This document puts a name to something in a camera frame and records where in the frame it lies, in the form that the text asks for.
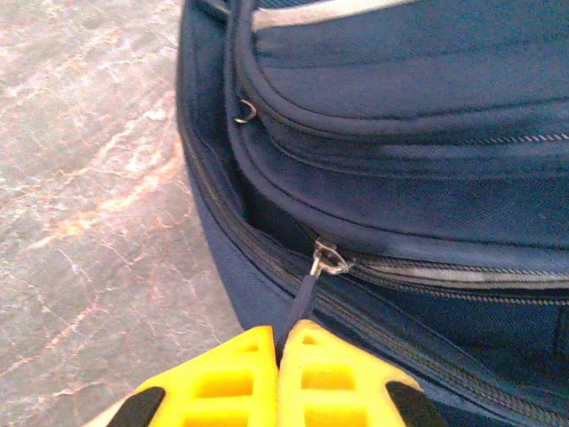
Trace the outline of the navy blue backpack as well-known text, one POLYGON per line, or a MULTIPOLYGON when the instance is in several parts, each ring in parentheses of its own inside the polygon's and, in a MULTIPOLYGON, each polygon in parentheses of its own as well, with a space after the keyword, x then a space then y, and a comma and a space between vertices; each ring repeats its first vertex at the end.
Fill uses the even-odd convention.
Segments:
POLYGON ((242 327, 569 427, 569 0, 185 0, 176 99, 242 327))

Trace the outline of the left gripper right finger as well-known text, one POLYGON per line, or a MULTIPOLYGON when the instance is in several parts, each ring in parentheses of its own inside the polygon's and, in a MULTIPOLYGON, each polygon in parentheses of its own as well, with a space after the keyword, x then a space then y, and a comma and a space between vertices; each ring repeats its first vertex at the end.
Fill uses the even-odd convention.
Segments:
POLYGON ((417 381, 311 320, 288 335, 278 427, 447 427, 417 381))

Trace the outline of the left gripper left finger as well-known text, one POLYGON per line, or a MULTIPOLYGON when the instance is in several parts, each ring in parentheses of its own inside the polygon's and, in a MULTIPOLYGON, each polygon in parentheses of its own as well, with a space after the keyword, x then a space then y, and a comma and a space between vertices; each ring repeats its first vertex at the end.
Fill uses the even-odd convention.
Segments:
POLYGON ((84 427, 276 427, 269 326, 249 329, 147 379, 84 427))

